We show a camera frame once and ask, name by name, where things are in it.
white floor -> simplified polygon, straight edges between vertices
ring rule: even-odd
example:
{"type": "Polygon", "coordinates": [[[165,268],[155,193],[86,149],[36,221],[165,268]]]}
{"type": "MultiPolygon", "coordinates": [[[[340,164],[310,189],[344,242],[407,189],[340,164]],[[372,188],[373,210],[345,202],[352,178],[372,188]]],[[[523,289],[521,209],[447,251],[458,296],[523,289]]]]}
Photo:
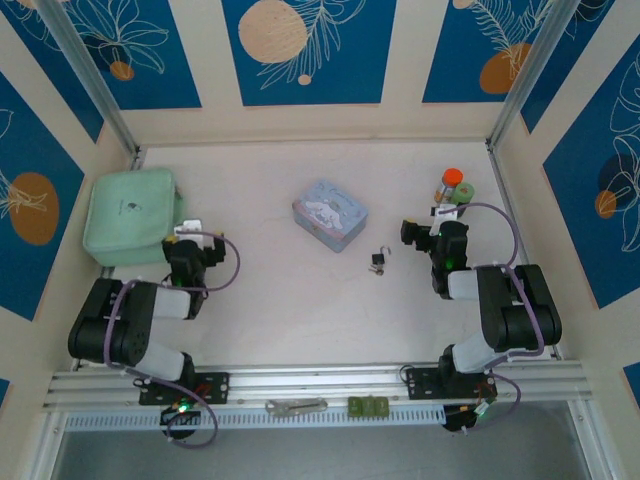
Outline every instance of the white floor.
{"type": "MultiPolygon", "coordinates": [[[[445,168],[459,167],[477,201],[502,206],[485,146],[478,143],[266,143],[150,148],[144,168],[175,173],[188,213],[223,230],[240,249],[242,270],[212,295],[197,319],[155,322],[156,341],[199,365],[336,364],[435,361],[480,328],[478,304],[440,299],[428,255],[400,241],[404,218],[429,222],[445,168]],[[369,207],[365,230],[340,254],[293,221],[292,201],[326,178],[369,207]],[[385,275],[368,271],[388,245],[385,275]]],[[[469,209],[469,265],[505,261],[507,223],[469,209]]],[[[234,258],[207,273],[231,275],[234,258]]],[[[168,265],[119,268],[117,278],[159,281],[168,265]]]]}

small bottle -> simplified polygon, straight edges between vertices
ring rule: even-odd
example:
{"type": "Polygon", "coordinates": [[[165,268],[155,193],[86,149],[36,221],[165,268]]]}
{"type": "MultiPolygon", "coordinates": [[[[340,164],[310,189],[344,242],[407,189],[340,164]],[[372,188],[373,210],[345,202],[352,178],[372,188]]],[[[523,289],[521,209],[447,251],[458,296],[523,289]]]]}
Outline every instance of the small bottle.
{"type": "Polygon", "coordinates": [[[456,187],[462,182],[462,178],[462,172],[457,168],[448,168],[445,170],[442,176],[442,182],[433,197],[436,204],[449,203],[456,187]]]}
{"type": "MultiPolygon", "coordinates": [[[[467,203],[471,202],[471,199],[475,195],[476,190],[473,188],[473,185],[470,183],[462,182],[459,183],[453,192],[453,196],[451,197],[451,203],[458,207],[462,207],[467,203]]],[[[462,216],[462,214],[466,211],[466,208],[462,210],[458,210],[458,218],[462,216]]]]}

orange bottle cap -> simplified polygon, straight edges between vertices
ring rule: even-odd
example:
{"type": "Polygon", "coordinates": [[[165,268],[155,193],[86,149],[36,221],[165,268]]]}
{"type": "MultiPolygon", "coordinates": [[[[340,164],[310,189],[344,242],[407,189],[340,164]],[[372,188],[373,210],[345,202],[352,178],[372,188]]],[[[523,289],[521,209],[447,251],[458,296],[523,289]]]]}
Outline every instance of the orange bottle cap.
{"type": "Polygon", "coordinates": [[[460,182],[462,182],[463,178],[464,175],[460,170],[458,170],[457,168],[448,168],[447,170],[445,170],[444,175],[442,176],[442,181],[447,185],[455,187],[460,182]]]}

mint green bag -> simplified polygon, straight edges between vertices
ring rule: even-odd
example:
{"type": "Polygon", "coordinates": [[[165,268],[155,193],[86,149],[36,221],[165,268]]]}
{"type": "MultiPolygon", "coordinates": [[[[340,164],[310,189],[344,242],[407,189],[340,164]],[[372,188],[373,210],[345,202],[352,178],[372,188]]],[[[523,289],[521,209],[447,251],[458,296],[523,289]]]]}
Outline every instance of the mint green bag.
{"type": "Polygon", "coordinates": [[[165,262],[162,240],[182,222],[182,210],[166,168],[104,175],[91,192],[84,248],[104,267],[165,262]]]}

blue tin box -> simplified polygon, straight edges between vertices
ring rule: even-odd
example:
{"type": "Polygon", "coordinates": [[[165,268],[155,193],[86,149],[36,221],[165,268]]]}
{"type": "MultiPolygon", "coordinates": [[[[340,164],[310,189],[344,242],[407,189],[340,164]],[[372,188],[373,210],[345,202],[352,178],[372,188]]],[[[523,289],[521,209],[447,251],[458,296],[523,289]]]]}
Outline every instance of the blue tin box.
{"type": "Polygon", "coordinates": [[[364,230],[368,215],[367,207],[326,180],[293,202],[296,223],[336,253],[364,230]]]}

